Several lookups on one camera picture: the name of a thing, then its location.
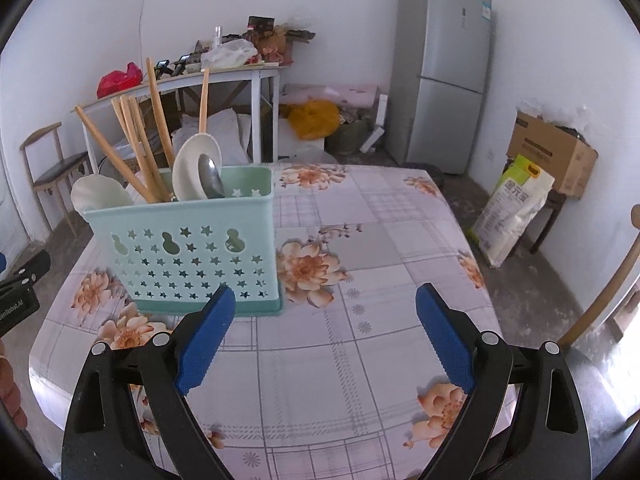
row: yellow plastic bag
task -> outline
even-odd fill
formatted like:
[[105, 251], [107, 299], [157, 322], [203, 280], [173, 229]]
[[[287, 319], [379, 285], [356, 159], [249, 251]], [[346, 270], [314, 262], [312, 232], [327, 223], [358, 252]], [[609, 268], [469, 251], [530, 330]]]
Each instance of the yellow plastic bag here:
[[331, 101], [309, 101], [292, 105], [289, 124], [302, 140], [323, 139], [340, 126], [340, 110]]

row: refrigerator label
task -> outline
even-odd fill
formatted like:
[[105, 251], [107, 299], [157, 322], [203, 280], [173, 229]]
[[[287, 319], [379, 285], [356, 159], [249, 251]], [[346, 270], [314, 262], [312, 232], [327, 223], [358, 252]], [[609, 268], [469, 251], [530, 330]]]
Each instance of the refrigerator label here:
[[482, 17], [486, 20], [491, 20], [491, 3], [482, 2]]

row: red plastic bag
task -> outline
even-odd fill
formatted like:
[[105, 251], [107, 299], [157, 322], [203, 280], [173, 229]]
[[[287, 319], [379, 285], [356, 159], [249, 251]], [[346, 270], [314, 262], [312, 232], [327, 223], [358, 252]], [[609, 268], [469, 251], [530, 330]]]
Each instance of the red plastic bag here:
[[97, 92], [98, 99], [121, 92], [127, 88], [133, 88], [140, 83], [142, 83], [142, 70], [135, 63], [129, 63], [127, 65], [127, 73], [121, 70], [114, 70], [100, 79]]

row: plaid pattern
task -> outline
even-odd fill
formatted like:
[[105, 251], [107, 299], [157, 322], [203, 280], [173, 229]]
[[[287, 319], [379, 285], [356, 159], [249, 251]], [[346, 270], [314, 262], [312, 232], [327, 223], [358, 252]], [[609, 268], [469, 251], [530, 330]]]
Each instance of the plaid pattern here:
[[[320, 186], [320, 171], [308, 186], [283, 187], [280, 170], [289, 166], [272, 165], [276, 247], [315, 241], [346, 278], [325, 287], [334, 299], [324, 308], [284, 298], [277, 317], [235, 319], [187, 401], [203, 431], [222, 436], [216, 453], [235, 478], [407, 478], [434, 453], [425, 442], [402, 445], [422, 413], [416, 391], [447, 382], [415, 314], [415, 288], [433, 283], [449, 306], [499, 332], [490, 299], [468, 275], [472, 257], [467, 267], [459, 261], [470, 251], [443, 197], [406, 180], [430, 181], [426, 173], [331, 166], [344, 177]], [[105, 250], [95, 239], [87, 246], [31, 351], [34, 393], [60, 427], [98, 329], [124, 306], [113, 286], [94, 312], [71, 308], [82, 279], [103, 268]], [[171, 329], [180, 318], [153, 320]], [[513, 403], [510, 390], [496, 431]], [[175, 472], [162, 440], [145, 436], [156, 463]]]

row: wooden chopstick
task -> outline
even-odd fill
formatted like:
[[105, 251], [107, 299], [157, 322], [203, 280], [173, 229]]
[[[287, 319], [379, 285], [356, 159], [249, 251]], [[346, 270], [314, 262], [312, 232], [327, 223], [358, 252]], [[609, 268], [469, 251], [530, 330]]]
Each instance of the wooden chopstick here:
[[122, 107], [120, 106], [120, 101], [118, 101], [117, 97], [114, 97], [111, 100], [111, 106], [113, 106], [113, 111], [116, 112], [116, 117], [118, 118], [118, 122], [120, 123], [120, 127], [124, 132], [124, 136], [127, 139], [127, 142], [131, 144], [131, 140], [129, 139], [129, 132], [127, 131], [127, 125], [124, 122], [124, 116], [122, 115]]
[[75, 110], [78, 117], [80, 117], [80, 120], [84, 123], [84, 126], [86, 126], [86, 129], [89, 130], [89, 133], [91, 133], [92, 137], [95, 139], [95, 142], [98, 143], [104, 154], [109, 158], [111, 163], [114, 165], [116, 170], [120, 172], [124, 179], [129, 182], [138, 193], [140, 193], [140, 196], [142, 196], [147, 203], [153, 204], [158, 202], [158, 199], [154, 194], [151, 193], [142, 184], [142, 182], [140, 182], [139, 178], [133, 174], [133, 171], [129, 169], [129, 167], [124, 163], [124, 160], [122, 160], [111, 147], [109, 141], [104, 138], [104, 135], [95, 126], [94, 122], [87, 116], [87, 114], [84, 113], [84, 110], [79, 106], [76, 106]]
[[164, 187], [164, 182], [162, 181], [162, 176], [160, 175], [160, 170], [158, 170], [156, 158], [154, 157], [154, 152], [151, 149], [149, 139], [146, 136], [145, 121], [142, 120], [142, 113], [140, 112], [140, 107], [138, 106], [138, 101], [136, 101], [135, 97], [129, 98], [129, 109], [131, 111], [131, 115], [133, 116], [134, 124], [138, 129], [138, 137], [140, 138], [142, 147], [145, 150], [145, 158], [148, 162], [149, 169], [151, 170], [151, 175], [153, 176], [156, 183], [156, 189], [160, 193], [159, 197], [163, 202], [169, 202], [171, 200], [171, 195]]
[[142, 170], [142, 175], [145, 177], [145, 185], [148, 190], [153, 193], [158, 200], [160, 200], [160, 193], [156, 189], [156, 182], [153, 174], [151, 173], [151, 169], [149, 168], [148, 160], [145, 157], [144, 151], [140, 148], [140, 139], [138, 138], [136, 127], [133, 123], [131, 110], [129, 108], [129, 98], [126, 95], [120, 97], [120, 106], [122, 107], [122, 115], [124, 117], [124, 122], [127, 125], [127, 131], [129, 132], [130, 145], [133, 148], [133, 152], [136, 154], [136, 160], [138, 161], [140, 170]]
[[198, 133], [207, 133], [207, 109], [209, 107], [209, 69], [204, 71], [202, 79], [202, 95], [200, 96], [200, 123], [198, 124]]
[[166, 156], [166, 161], [169, 163], [169, 168], [174, 167], [175, 153], [174, 147], [171, 144], [171, 137], [169, 136], [169, 128], [166, 126], [166, 119], [164, 118], [164, 110], [162, 109], [162, 100], [158, 92], [158, 83], [156, 82], [156, 72], [151, 62], [151, 58], [146, 58], [146, 76], [149, 78], [149, 91], [151, 94], [151, 105], [154, 109], [154, 117], [156, 118], [156, 127], [160, 134], [160, 141], [162, 142], [162, 149]]

